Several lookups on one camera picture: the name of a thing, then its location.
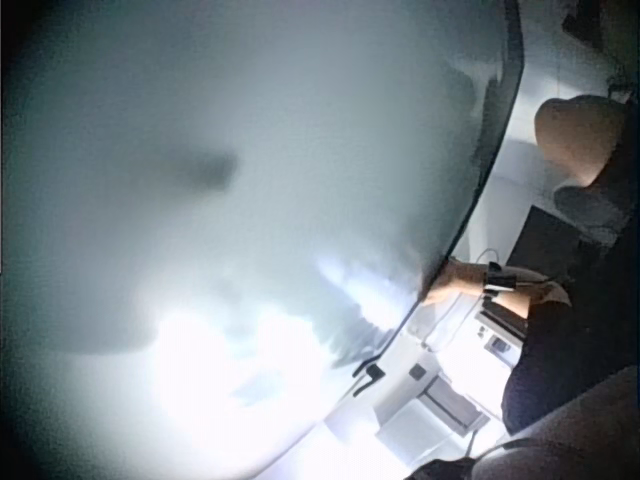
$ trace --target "sleeve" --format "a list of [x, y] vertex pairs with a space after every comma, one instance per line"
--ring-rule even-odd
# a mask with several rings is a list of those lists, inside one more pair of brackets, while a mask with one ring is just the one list
[[563, 403], [567, 359], [576, 329], [569, 305], [547, 302], [530, 311], [527, 337], [502, 399], [502, 417], [513, 435]]

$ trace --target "wrist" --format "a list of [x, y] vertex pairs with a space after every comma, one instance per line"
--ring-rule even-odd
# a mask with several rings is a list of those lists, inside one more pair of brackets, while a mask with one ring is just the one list
[[456, 266], [452, 284], [456, 290], [462, 293], [480, 294], [484, 289], [486, 270], [486, 265], [460, 263]]

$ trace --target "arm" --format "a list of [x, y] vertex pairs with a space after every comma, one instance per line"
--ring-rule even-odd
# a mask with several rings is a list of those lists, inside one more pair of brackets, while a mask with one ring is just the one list
[[[464, 293], [473, 296], [482, 295], [486, 269], [486, 265], [449, 260], [444, 271], [428, 292], [425, 303], [431, 304], [442, 301], [451, 293]], [[516, 274], [518, 281], [521, 282], [537, 282], [546, 278], [544, 275], [525, 268], [504, 267], [503, 270], [507, 273]], [[569, 295], [556, 282], [518, 286], [513, 292], [500, 292], [493, 301], [522, 318], [528, 317], [531, 305], [549, 301], [571, 305]]]

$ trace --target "car windshield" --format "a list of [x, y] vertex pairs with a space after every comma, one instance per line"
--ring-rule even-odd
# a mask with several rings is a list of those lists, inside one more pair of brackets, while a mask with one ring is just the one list
[[484, 185], [513, 3], [46, 17], [3, 85], [3, 395], [43, 462], [246, 478], [322, 419]]

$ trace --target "black shirt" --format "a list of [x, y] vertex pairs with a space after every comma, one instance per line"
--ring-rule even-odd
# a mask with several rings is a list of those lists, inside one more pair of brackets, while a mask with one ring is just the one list
[[510, 434], [638, 363], [637, 244], [634, 216], [602, 264], [578, 280], [573, 306], [531, 308], [522, 355], [502, 400]]

